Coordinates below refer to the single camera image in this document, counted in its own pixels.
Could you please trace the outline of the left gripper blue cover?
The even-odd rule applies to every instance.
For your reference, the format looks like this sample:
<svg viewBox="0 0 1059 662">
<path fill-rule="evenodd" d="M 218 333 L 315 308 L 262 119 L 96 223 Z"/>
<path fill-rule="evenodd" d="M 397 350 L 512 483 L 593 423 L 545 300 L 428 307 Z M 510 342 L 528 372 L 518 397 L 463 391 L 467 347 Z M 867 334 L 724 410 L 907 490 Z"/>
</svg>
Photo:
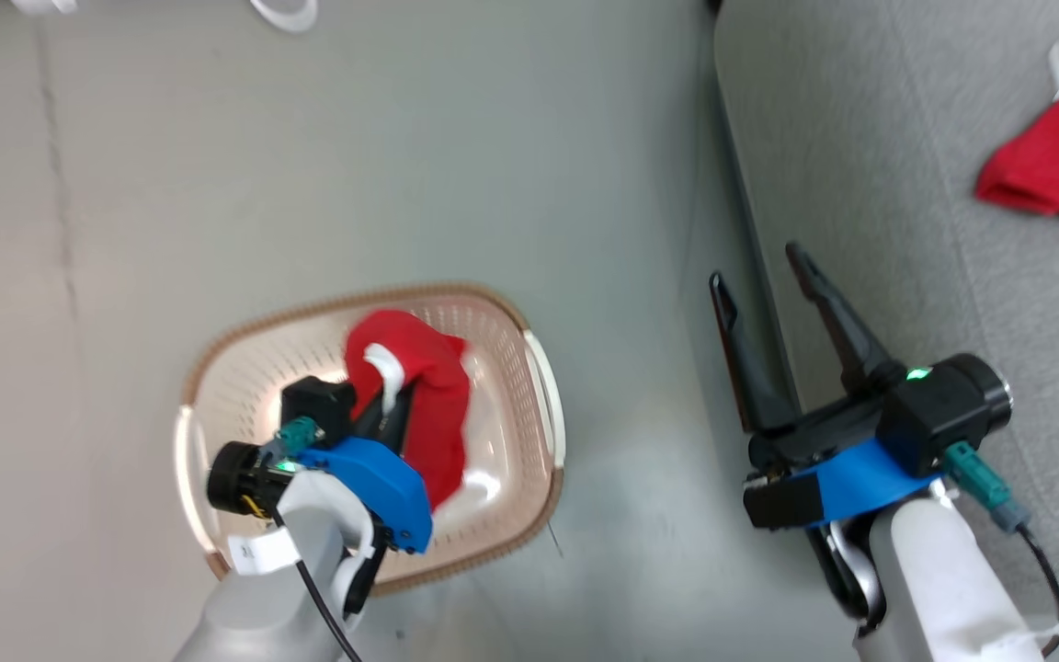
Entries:
<svg viewBox="0 0 1059 662">
<path fill-rule="evenodd" d="M 353 421 L 352 436 L 333 449 L 307 448 L 298 457 L 273 457 L 261 468 L 261 447 L 230 441 L 219 449 L 207 477 L 207 502 L 227 514 L 270 519 L 291 479 L 302 473 L 333 476 L 380 524 L 393 548 L 427 552 L 433 531 L 429 497 L 420 475 L 403 460 L 417 384 L 403 387 L 388 412 L 388 448 L 382 394 Z"/>
</svg>

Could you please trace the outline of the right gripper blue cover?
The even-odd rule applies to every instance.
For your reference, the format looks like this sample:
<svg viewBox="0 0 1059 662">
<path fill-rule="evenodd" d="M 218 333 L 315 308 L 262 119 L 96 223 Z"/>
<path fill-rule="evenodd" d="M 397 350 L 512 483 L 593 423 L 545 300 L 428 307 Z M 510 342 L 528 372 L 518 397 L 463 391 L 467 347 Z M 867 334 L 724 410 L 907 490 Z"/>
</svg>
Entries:
<svg viewBox="0 0 1059 662">
<path fill-rule="evenodd" d="M 749 445 L 756 476 L 818 475 L 831 524 L 923 490 L 941 473 L 949 447 L 979 448 L 1011 421 L 1011 386 L 979 356 L 955 355 L 909 370 L 900 381 L 900 361 L 810 253 L 797 241 L 787 243 L 785 253 L 800 291 L 823 319 L 845 393 L 862 397 L 797 419 L 751 348 L 723 273 L 713 272 L 708 291 L 741 425 L 761 431 Z"/>
</svg>

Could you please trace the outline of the red garment with white cuff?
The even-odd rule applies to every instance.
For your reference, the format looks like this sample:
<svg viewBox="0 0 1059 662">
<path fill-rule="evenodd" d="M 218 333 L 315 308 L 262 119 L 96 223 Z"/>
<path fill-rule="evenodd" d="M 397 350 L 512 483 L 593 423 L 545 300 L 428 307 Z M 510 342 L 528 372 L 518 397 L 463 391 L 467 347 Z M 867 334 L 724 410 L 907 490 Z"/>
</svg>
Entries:
<svg viewBox="0 0 1059 662">
<path fill-rule="evenodd" d="M 378 366 L 369 360 L 367 351 L 374 345 L 387 351 L 391 364 L 403 369 L 401 389 L 412 387 L 403 460 L 423 477 L 430 507 L 438 509 L 457 493 L 466 468 L 463 431 L 471 380 L 461 364 L 465 340 L 441 334 L 414 314 L 366 315 L 351 328 L 342 353 L 357 395 L 353 418 L 385 387 Z"/>
</svg>

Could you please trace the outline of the grey fabric sofa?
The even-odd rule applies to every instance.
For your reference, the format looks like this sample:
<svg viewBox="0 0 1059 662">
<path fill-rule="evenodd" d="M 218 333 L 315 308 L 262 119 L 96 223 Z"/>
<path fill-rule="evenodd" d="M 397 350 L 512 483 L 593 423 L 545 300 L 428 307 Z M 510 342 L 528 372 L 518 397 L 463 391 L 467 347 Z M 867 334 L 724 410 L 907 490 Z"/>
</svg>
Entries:
<svg viewBox="0 0 1059 662">
<path fill-rule="evenodd" d="M 971 352 L 1003 373 L 1015 414 L 982 453 L 1059 578 L 1059 217 L 974 196 L 989 156 L 1051 106 L 1058 40 L 1059 0 L 724 0 L 714 35 L 798 402 L 842 386 L 789 241 L 904 363 Z"/>
</svg>

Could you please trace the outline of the beige perforated plastic laundry basket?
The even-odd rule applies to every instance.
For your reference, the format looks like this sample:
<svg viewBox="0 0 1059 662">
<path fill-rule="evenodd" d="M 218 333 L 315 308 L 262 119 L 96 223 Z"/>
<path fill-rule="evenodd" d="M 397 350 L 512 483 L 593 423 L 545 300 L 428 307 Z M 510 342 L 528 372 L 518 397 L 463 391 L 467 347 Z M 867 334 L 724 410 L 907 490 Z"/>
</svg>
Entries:
<svg viewBox="0 0 1059 662">
<path fill-rule="evenodd" d="M 441 506 L 424 554 L 389 552 L 375 598 L 444 582 L 511 554 L 546 527 L 564 485 L 562 396 L 524 314 L 486 286 L 425 282 L 291 307 L 218 336 L 189 370 L 174 428 L 177 490 L 215 577 L 230 573 L 227 538 L 256 535 L 251 517 L 207 500 L 211 461 L 227 441 L 265 441 L 283 386 L 312 374 L 344 377 L 345 339 L 361 317 L 405 310 L 465 340 L 472 381 L 462 487 Z"/>
</svg>

